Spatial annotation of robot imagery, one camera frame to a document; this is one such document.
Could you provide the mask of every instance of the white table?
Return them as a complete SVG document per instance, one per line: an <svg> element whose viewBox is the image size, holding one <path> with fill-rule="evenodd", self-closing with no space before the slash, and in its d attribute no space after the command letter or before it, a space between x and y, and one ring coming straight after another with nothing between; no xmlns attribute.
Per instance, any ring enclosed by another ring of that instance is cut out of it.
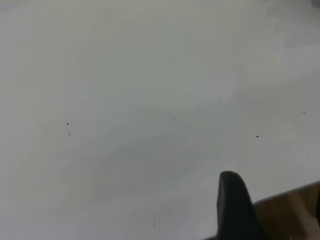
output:
<svg viewBox="0 0 320 240"><path fill-rule="evenodd" d="M1 239L200 240L223 170L319 181L319 66L308 0L0 1Z"/></svg>

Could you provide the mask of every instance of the wooden surface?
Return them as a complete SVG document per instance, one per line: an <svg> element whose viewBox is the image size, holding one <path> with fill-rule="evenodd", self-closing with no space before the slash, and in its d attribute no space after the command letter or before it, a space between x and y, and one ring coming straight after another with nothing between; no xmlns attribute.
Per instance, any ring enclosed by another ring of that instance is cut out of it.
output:
<svg viewBox="0 0 320 240"><path fill-rule="evenodd" d="M255 205L271 240L318 240L315 217L320 185L314 185Z"/></svg>

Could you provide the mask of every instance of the white surface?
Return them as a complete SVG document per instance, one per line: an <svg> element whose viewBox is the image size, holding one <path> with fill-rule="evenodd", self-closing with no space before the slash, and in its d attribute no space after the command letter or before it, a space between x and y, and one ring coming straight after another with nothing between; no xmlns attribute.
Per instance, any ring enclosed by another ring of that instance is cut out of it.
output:
<svg viewBox="0 0 320 240"><path fill-rule="evenodd" d="M308 0L2 0L0 36L2 239L200 240L221 171L320 180Z"/></svg>

